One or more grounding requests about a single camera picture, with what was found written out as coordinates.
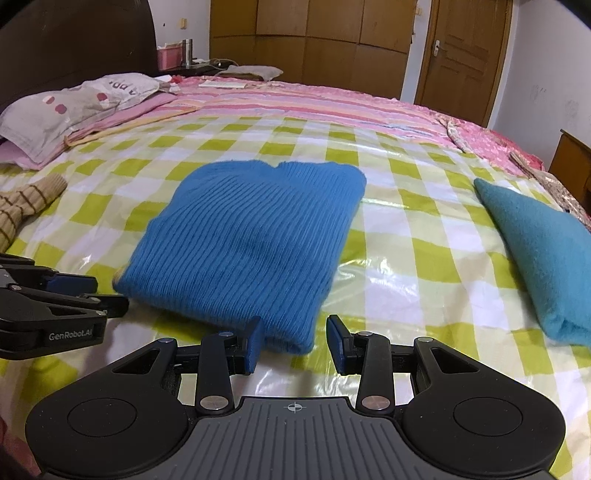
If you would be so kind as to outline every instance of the beige knit garment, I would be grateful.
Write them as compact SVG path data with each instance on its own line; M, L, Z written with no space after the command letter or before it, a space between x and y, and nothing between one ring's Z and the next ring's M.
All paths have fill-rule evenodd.
M35 183L0 192L0 253L10 247L23 221L47 208L66 187L64 177L51 173Z

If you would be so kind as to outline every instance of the wooden door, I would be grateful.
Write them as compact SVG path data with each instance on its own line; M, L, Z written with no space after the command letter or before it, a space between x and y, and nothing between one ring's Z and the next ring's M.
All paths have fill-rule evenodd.
M417 103L486 126L505 59L511 2L439 0L433 7Z

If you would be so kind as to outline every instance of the checkered bedsheet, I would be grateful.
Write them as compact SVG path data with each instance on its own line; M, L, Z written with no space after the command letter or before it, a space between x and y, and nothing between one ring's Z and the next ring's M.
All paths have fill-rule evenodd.
M325 318L336 313L352 331L379 332L393 343L434 336L547 395L567 421L553 473L589 478L591 353L544 337L472 181L480 177L554 204L537 183L509 176L474 155L328 122L197 112L76 147L35 175L0 169L0 190L51 171L69 182L8 252L94 275L100 290L111 292L114 272L186 175L204 163L252 158L273 165L349 163L365 173L368 185L319 314L313 352L301 357L264 352L254 375L233 379L237 397L353 398L358 378L336 375L324 339ZM0 361L0 416L22 436L31 407L56 389L157 337L188 344L207 331L194 321L132 304L124 319L109 321L102 345ZM398 374L395 380L397 402L404 403L412 396L410 382ZM184 379L183 401L192 401L194 385L194 376Z

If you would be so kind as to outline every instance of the tissue box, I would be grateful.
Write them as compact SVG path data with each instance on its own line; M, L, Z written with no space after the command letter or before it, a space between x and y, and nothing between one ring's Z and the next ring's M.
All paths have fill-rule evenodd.
M158 70L173 69L181 65L183 50L181 44L158 47Z

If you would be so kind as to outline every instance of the ribbed knit texture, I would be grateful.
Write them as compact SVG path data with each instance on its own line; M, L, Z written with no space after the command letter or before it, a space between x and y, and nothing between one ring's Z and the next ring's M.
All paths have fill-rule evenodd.
M308 353L365 190L355 167L258 161L205 165L149 224L116 290L155 307Z

